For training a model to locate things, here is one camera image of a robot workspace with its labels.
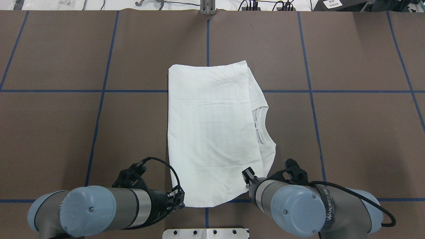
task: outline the white metal bracket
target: white metal bracket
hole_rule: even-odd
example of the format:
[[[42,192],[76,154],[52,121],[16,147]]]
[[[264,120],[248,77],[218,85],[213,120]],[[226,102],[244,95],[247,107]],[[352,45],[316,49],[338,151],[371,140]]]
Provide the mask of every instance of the white metal bracket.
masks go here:
[[[214,15],[215,12],[215,0],[201,0],[201,15]]]
[[[162,239],[249,239],[246,228],[167,229]]]

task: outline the brown table surface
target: brown table surface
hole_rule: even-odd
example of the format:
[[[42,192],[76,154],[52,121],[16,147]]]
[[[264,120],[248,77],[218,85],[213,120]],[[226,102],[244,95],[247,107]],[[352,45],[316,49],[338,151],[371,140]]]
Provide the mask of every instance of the brown table surface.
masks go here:
[[[270,106],[271,172],[296,159],[310,180],[366,190],[395,215],[396,227],[370,238],[423,237],[424,22],[394,12],[1,11],[0,238],[37,237],[26,214],[43,194],[108,187],[133,162],[167,159],[172,64],[241,60]],[[169,171],[149,164],[149,186],[169,190]],[[246,194],[92,238],[220,227],[296,238]]]

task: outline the grid line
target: grid line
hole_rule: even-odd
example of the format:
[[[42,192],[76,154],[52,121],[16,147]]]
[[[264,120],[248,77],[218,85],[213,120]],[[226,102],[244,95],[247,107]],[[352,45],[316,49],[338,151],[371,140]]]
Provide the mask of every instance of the grid line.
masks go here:
[[[379,202],[425,202],[423,197],[409,197],[409,198],[377,198]],[[0,199],[0,203],[33,203],[35,199]],[[233,199],[226,203],[250,203],[250,199]],[[206,215],[209,214],[209,209],[205,208]],[[208,217],[205,217],[205,227],[208,228]]]
[[[105,79],[103,81],[103,88],[102,88],[102,95],[100,97],[100,103],[99,103],[99,111],[97,113],[97,119],[96,119],[96,126],[94,127],[94,136],[93,136],[93,142],[91,144],[91,151],[90,151],[90,158],[88,161],[88,167],[87,167],[87,174],[85,177],[85,183],[84,186],[88,186],[88,181],[90,179],[90,172],[91,172],[91,165],[93,163],[93,156],[94,156],[94,146],[96,144],[96,139],[97,139],[97,132],[99,130],[99,120],[100,120],[100,113],[102,111],[102,107],[103,107],[103,99],[105,97],[105,89],[106,89],[106,83],[108,81],[108,73],[109,73],[109,66],[111,64],[111,58],[112,58],[112,50],[113,50],[113,42],[115,40],[115,33],[116,33],[116,26],[118,24],[118,17],[119,17],[119,11],[116,11],[116,16],[115,16],[115,25],[113,27],[113,33],[112,33],[112,40],[110,43],[110,49],[109,49],[109,56],[108,56],[108,62],[106,64],[106,72],[105,72]]]
[[[19,30],[19,34],[16,37],[15,45],[13,46],[12,52],[9,57],[9,61],[7,62],[7,65],[6,65],[6,69],[4,70],[3,78],[1,79],[1,82],[0,82],[0,90],[2,89],[4,81],[6,80],[6,75],[7,75],[7,72],[9,71],[10,63],[12,63],[12,58],[13,58],[13,55],[15,54],[16,47],[18,46],[19,39],[21,38],[21,34],[24,30],[24,26],[28,18],[28,15],[29,15],[29,11],[26,12],[24,21],[22,22],[21,29]]]
[[[405,66],[404,61],[403,61],[403,57],[401,56],[401,52],[400,52],[400,49],[399,49],[398,44],[397,44],[397,39],[396,39],[396,35],[394,34],[393,24],[391,23],[391,17],[390,17],[389,11],[387,11],[387,18],[388,18],[388,23],[390,25],[391,35],[392,35],[393,40],[394,40],[394,45],[396,47],[397,54],[400,58],[400,63],[401,63],[401,66],[403,68],[404,75],[406,76],[406,81],[407,81],[407,84],[409,85],[410,93],[412,94],[412,98],[413,98],[413,102],[415,103],[416,111],[418,112],[419,120],[420,120],[421,125],[422,125],[422,130],[425,133],[425,123],[424,123],[424,120],[422,118],[422,114],[421,114],[421,110],[419,109],[418,102],[416,101],[415,93],[413,92],[413,87],[412,87],[412,84],[410,82],[409,75],[407,74],[407,70],[406,70],[406,66]]]
[[[5,93],[168,93],[168,90],[0,90]],[[263,93],[310,93],[310,90],[263,90]],[[423,94],[425,91],[379,91],[379,90],[311,90],[312,93],[384,93],[384,94],[399,94],[399,93],[416,93]]]
[[[325,163],[323,162],[322,144],[320,143],[319,126],[317,125],[317,117],[316,117],[316,109],[314,107],[315,103],[313,99],[312,83],[310,80],[310,71],[309,71],[309,65],[307,63],[306,46],[304,44],[303,26],[301,24],[301,15],[299,11],[297,12],[297,15],[298,15],[298,24],[300,27],[301,45],[303,47],[304,64],[306,65],[307,83],[309,85],[310,103],[312,105],[312,111],[313,111],[313,120],[315,125],[314,128],[316,130],[316,140],[317,140],[317,144],[319,145],[319,157],[320,157],[320,163],[322,165],[322,177],[323,177],[323,181],[326,182]]]
[[[207,66],[210,66],[210,20],[207,20]],[[210,227],[209,209],[205,208],[205,228]]]

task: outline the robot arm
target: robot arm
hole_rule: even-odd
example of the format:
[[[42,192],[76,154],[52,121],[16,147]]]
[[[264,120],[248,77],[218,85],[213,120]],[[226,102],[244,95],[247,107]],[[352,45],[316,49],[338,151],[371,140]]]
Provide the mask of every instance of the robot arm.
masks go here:
[[[147,187],[141,175],[148,160],[166,164],[178,185],[165,193]],[[174,169],[146,158],[122,170],[112,188],[88,186],[38,198],[28,212],[30,227],[41,239],[91,236],[106,230],[144,228],[184,207],[184,191]]]
[[[362,190],[349,190],[327,182],[308,182],[307,173],[288,159],[286,169],[269,178],[258,178],[251,168],[242,172],[252,203],[285,231],[322,239],[366,239],[381,228],[383,214],[378,200]],[[287,172],[291,179],[286,180]]]

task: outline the black cable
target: black cable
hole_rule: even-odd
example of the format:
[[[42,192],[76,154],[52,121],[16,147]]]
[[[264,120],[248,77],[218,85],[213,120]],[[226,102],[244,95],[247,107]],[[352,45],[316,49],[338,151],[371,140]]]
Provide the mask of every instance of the black cable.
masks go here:
[[[248,2],[247,0],[242,0],[241,4],[239,5],[238,11],[241,9],[242,4],[246,2],[246,7],[248,8]]]
[[[85,10],[85,6],[86,6],[86,4],[87,4],[87,0],[84,0],[84,5],[83,5],[83,7],[82,7],[82,10]]]
[[[289,0],[288,0],[288,1],[286,1],[286,2],[285,2],[285,5],[284,5],[284,6],[282,6],[282,8],[281,8],[279,11],[291,11],[291,6],[293,7],[292,2],[289,2]]]
[[[181,3],[181,2],[168,2],[168,1],[164,1],[164,3],[179,3],[179,4],[187,4],[187,5],[201,6],[200,4],[194,4],[194,3]]]
[[[309,183],[309,186],[314,186],[316,184],[327,185],[327,186],[331,186],[331,187],[334,187],[334,188],[338,188],[338,189],[340,189],[340,190],[342,190],[342,191],[344,191],[346,193],[349,193],[349,194],[351,194],[353,196],[356,196],[356,197],[360,198],[361,200],[363,200],[363,201],[369,203],[370,205],[372,205],[372,206],[378,208],[379,210],[381,210],[381,212],[385,213],[391,219],[391,223],[381,223],[381,226],[388,227],[388,228],[395,226],[395,224],[396,224],[395,217],[389,211],[387,211],[385,208],[381,207],[380,205],[378,205],[377,203],[373,202],[369,198],[367,198],[367,197],[365,197],[363,195],[360,195],[360,194],[358,194],[356,192],[353,192],[353,191],[349,190],[348,188],[345,188],[343,186],[339,186],[338,184],[334,184],[334,183],[331,183],[331,182],[312,181],[312,182]]]
[[[284,4],[285,4],[283,1],[277,1],[277,2],[275,3],[275,5],[273,6],[272,11],[274,11],[274,10],[275,10],[275,7],[276,7],[276,5],[277,5],[278,3],[281,3],[281,4],[282,4],[282,8],[283,8],[283,6],[284,6]]]
[[[413,0],[404,0],[402,6],[400,7],[400,11],[403,11],[403,9],[407,8],[407,6],[409,6],[409,4],[411,4],[412,2]]]
[[[255,0],[256,2],[276,3],[276,1]]]
[[[295,1],[295,0],[292,0],[292,1],[290,1],[289,2],[289,0],[286,2],[286,5],[287,5],[287,7],[288,8],[285,8],[285,10],[284,11],[292,11],[292,10],[294,10],[294,5],[292,4],[292,2],[293,1]]]
[[[140,163],[145,164],[147,161],[149,161],[151,159],[156,160],[158,162],[161,162],[161,163],[165,164],[167,167],[169,167],[171,169],[171,171],[173,172],[174,176],[176,177],[176,181],[177,181],[177,185],[176,185],[176,187],[177,187],[177,193],[175,195],[179,195],[179,193],[182,192],[183,190],[182,190],[182,188],[180,186],[180,180],[179,180],[179,177],[177,176],[177,173],[174,170],[174,168],[171,167],[171,165],[169,165],[166,161],[161,160],[159,158],[155,158],[155,157],[148,157],[146,159],[143,159]],[[172,209],[176,208],[177,202],[178,202],[177,200],[174,200],[173,205],[171,207]],[[154,221],[151,221],[149,223],[144,223],[142,225],[131,227],[131,228],[124,228],[123,230],[134,230],[134,229],[140,229],[140,228],[145,228],[145,227],[152,226],[153,224],[155,224],[155,223],[161,221],[162,219],[166,218],[171,212],[172,212],[172,210],[166,212],[162,217],[160,217],[160,218],[158,218],[158,219],[156,219]]]

